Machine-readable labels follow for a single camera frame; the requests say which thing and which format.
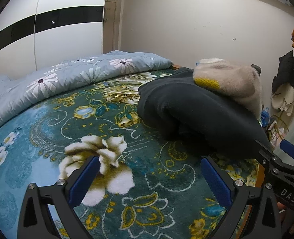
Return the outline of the beige fuzzy sweater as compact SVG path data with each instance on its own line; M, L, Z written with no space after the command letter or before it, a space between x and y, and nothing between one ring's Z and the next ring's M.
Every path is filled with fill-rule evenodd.
M255 68L220 58L201 59L193 71L193 80L202 88L231 97L260 119L262 84Z

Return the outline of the hanging clothes pile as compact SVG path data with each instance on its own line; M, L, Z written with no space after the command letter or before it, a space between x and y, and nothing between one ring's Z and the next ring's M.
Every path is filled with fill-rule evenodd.
M279 58L277 75L272 82L271 106L290 116L294 109L294 29L292 50Z

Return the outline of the dark green folded garment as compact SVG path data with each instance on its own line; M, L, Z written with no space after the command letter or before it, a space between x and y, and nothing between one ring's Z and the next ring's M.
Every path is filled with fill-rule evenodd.
M180 68L139 89L137 112L164 139L176 140L187 153L249 159L271 149L257 118L228 96L197 86L193 71Z

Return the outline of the teal floral bed blanket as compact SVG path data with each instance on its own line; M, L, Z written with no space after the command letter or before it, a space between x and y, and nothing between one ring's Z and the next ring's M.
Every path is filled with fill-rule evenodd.
M137 112L138 89L171 70L94 79L48 98L39 79L0 93L0 229L15 238L26 187L66 179L89 156L103 166L75 211L95 238L208 238L225 213L200 171L202 130L181 113L158 131Z

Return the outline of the light blue floral quilt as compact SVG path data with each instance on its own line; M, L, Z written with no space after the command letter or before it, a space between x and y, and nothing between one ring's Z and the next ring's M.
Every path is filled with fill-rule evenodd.
M154 53L115 50L63 61L16 80L0 75L0 127L56 94L121 75L168 69L172 65L171 60Z

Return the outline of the white black-striped wardrobe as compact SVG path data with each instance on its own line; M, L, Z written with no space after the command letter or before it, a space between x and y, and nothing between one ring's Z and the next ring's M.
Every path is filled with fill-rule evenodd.
M101 55L105 0L0 0L0 75Z

